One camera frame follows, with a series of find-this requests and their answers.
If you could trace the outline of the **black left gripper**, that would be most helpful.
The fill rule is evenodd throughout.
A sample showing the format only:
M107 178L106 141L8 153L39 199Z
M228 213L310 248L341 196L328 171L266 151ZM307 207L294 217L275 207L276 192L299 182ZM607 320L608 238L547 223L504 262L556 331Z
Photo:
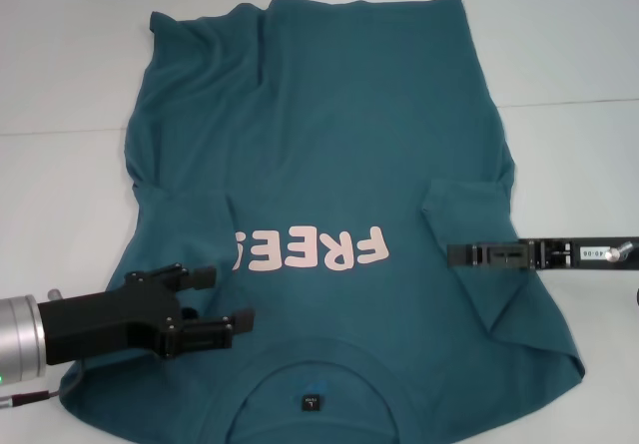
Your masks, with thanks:
M133 271L118 288L42 302L46 363L62 364L127 349L174 358L186 353L229 349L238 334L252 332L255 311L182 319L176 294L216 286L213 266L192 270L180 263Z

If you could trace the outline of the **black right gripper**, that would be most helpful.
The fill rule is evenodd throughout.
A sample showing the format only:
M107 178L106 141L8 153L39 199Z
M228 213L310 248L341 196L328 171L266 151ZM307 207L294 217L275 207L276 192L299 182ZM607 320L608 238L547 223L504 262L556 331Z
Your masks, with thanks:
M552 237L532 241L449 244L449 267L533 267L539 270L637 270L638 237Z

